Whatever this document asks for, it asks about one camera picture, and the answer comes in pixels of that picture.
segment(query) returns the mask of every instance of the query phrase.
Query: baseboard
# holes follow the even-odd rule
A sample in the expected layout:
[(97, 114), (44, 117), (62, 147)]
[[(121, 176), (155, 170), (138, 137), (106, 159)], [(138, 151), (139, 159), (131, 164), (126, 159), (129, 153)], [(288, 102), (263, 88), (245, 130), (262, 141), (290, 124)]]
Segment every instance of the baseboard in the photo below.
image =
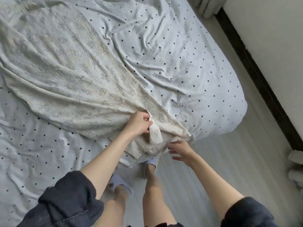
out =
[(225, 32), (229, 42), (236, 51), (240, 61), (244, 65), (258, 91), (260, 92), (267, 107), (271, 111), (279, 127), (284, 133), (291, 148), (303, 151), (303, 141), (300, 135), (294, 128), (293, 124), (290, 122), (289, 117), (286, 115), (284, 109), (282, 108), (281, 104), (279, 103), (278, 99), (276, 98), (274, 92), (267, 83), (257, 64), (252, 59), (252, 56), (245, 48), (245, 45), (243, 44), (239, 34), (232, 25), (223, 8), (221, 8), (218, 14), (216, 14), (216, 19), (219, 22), (223, 31)]

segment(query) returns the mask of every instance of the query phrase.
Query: person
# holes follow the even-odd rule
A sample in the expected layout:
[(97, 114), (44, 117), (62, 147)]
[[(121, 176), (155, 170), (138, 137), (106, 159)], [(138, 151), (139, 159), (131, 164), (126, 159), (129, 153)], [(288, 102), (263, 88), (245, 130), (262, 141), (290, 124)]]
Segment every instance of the person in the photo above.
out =
[[(132, 188), (113, 174), (127, 145), (138, 135), (149, 133), (149, 114), (135, 112), (122, 132), (108, 147), (80, 171), (68, 172), (54, 187), (48, 187), (18, 227), (122, 227), (126, 202)], [(174, 160), (183, 161), (197, 175), (215, 209), (221, 226), (274, 227), (271, 213), (251, 197), (244, 197), (222, 179), (185, 141), (168, 145)], [(142, 199), (144, 226), (182, 227), (165, 204), (161, 183), (155, 176), (157, 158), (145, 162), (147, 178)], [(115, 196), (105, 204), (100, 201), (106, 187)]]

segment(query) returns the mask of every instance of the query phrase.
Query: hand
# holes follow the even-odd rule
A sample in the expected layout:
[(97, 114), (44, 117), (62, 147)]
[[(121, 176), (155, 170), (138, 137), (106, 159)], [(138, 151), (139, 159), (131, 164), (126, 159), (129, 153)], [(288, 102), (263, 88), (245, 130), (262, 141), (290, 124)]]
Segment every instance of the hand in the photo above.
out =
[(124, 128), (124, 132), (131, 135), (132, 138), (143, 133), (149, 133), (148, 128), (153, 124), (153, 121), (149, 121), (149, 114), (141, 111), (136, 111), (131, 115), (127, 125)]
[(186, 141), (175, 141), (168, 145), (170, 154), (179, 154), (180, 157), (172, 156), (173, 160), (183, 161), (190, 166), (191, 161), (197, 156), (197, 153), (189, 146)]

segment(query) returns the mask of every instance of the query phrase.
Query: beige blanket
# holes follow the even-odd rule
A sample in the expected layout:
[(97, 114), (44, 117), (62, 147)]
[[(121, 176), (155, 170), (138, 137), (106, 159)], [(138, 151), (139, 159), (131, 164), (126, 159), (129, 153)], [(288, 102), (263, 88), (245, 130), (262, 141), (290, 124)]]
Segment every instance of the beige blanket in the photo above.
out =
[(6, 84), (39, 116), (58, 127), (113, 139), (131, 113), (150, 114), (149, 135), (126, 152), (163, 152), (189, 132), (114, 57), (84, 16), (61, 1), (0, 3), (0, 71)]

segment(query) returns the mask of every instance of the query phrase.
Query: white fitted sheet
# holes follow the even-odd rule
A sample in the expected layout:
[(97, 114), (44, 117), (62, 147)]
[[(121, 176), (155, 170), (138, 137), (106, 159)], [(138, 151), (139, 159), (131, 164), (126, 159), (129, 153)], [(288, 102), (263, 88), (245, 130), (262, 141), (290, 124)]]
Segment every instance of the white fitted sheet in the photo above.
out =
[[(247, 103), (238, 78), (187, 0), (64, 1), (85, 15), (194, 139), (232, 131), (241, 122)], [(109, 140), (48, 124), (7, 89), (2, 76), (0, 87), (0, 225), (16, 226), (46, 187), (80, 169)], [(146, 158), (124, 154), (119, 166)]]

